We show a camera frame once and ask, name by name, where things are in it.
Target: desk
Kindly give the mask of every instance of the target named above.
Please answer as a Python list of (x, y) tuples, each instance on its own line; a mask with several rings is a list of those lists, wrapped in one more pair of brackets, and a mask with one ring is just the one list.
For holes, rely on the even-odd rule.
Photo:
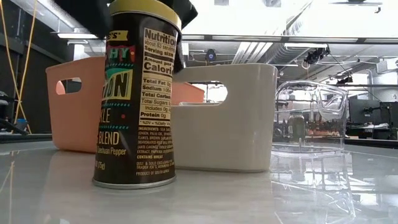
[(94, 187), (94, 160), (51, 142), (0, 144), (0, 223), (10, 216), (15, 224), (398, 222), (393, 149), (274, 155), (271, 172), (260, 174), (178, 170), (176, 182), (145, 190)]
[(358, 136), (360, 139), (382, 139), (388, 140), (389, 136), (393, 134), (393, 137), (397, 139), (397, 129), (394, 128), (391, 132), (389, 128), (369, 128), (359, 126), (347, 126), (347, 132), (349, 136)]

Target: nutrition facts label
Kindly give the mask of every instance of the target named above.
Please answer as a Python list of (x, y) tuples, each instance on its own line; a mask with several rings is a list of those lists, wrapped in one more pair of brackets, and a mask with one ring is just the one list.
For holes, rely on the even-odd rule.
[(139, 125), (170, 127), (175, 37), (145, 28)]

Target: black chair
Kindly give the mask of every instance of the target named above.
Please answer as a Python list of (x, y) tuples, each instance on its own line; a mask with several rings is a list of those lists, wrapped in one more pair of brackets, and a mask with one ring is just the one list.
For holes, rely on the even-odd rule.
[(6, 119), (7, 107), (10, 103), (15, 102), (14, 98), (9, 97), (5, 92), (0, 91), (0, 129), (5, 128), (7, 131), (14, 131), (21, 135), (28, 135), (28, 132), (16, 127)]

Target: seasoning can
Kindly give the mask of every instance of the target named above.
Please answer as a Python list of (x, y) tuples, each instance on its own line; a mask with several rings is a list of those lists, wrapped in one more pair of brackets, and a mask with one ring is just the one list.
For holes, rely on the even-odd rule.
[(305, 120), (301, 112), (291, 112), (288, 120), (290, 140), (300, 142), (305, 140)]
[(106, 39), (105, 85), (93, 183), (143, 189), (175, 179), (170, 128), (181, 21), (156, 0), (116, 0)]

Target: ceiling light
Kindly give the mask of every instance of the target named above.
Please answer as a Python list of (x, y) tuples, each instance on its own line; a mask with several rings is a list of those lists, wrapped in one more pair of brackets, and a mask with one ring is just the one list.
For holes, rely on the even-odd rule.
[(183, 40), (204, 40), (204, 35), (182, 35)]
[(70, 44), (88, 44), (87, 40), (69, 40), (68, 45)]
[(98, 39), (94, 34), (80, 34), (80, 33), (57, 33), (61, 39)]
[(247, 42), (278, 42), (282, 37), (278, 36), (252, 36), (252, 35), (214, 35), (213, 40), (247, 41)]
[(296, 64), (269, 64), (273, 66), (281, 66), (281, 67), (298, 67), (299, 65)]
[(398, 38), (369, 38), (364, 41), (365, 43), (388, 43), (388, 44), (396, 44), (398, 43)]
[(327, 48), (327, 44), (285, 43), (285, 47)]
[(313, 42), (313, 43), (355, 43), (358, 38), (335, 37), (290, 37), (289, 42)]

